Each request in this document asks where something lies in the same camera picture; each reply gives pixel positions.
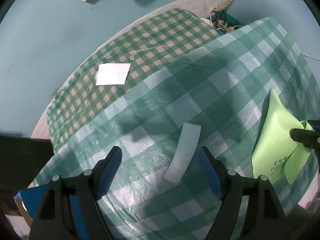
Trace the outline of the light green cloth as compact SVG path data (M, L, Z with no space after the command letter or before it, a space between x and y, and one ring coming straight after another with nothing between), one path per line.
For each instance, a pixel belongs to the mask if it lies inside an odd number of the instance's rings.
M295 182L311 154L311 149L290 137L295 128L312 130L307 121L296 119L271 89L267 116L251 158L254 178L266 175L272 184L282 177L289 184Z

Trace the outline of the white sock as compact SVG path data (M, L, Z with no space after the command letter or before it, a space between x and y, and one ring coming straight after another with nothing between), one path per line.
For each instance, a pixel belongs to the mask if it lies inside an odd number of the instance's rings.
M185 174L197 149L201 125L184 123L173 159L164 175L171 183L178 183Z

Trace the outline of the large-check green tablecloth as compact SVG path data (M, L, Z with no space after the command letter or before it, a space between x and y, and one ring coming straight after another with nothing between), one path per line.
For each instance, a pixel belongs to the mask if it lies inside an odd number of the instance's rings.
M199 166L207 147L254 176L251 157L269 96L299 121L319 117L304 55L274 18L257 20L165 64L80 128L36 185L92 169L113 146L123 157L99 200L116 239L204 239L220 202Z

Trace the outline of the white paper sheet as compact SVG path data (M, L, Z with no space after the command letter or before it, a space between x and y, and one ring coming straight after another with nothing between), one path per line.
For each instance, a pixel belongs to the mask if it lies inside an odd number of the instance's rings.
M130 70L130 63L104 63L98 67L97 86L124 85Z

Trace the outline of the blue cardboard box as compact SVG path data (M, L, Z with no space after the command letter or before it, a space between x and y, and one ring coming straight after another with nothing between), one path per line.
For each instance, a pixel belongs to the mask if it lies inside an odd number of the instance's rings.
M35 217L38 205L41 202L43 194L46 191L46 185L20 190L15 196L14 201L25 222L31 228L33 218ZM74 229L79 239L89 239L83 224L79 203L76 196L67 196L63 207L67 214L65 217L71 218L71 229Z

